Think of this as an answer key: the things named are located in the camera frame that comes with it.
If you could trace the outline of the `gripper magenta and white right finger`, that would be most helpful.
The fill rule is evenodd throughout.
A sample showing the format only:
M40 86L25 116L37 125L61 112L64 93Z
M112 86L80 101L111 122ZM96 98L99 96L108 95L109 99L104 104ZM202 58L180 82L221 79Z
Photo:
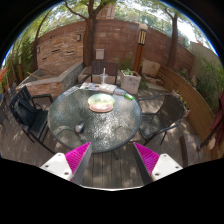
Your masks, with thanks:
M133 143L133 154L145 185L182 169L168 154L157 154L136 142Z

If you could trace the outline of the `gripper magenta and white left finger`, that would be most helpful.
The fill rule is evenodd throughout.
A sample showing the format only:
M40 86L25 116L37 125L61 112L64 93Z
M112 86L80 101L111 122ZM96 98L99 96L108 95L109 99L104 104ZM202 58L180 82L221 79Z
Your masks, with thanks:
M80 185L91 154L92 144L88 142L66 154L55 154L41 169Z

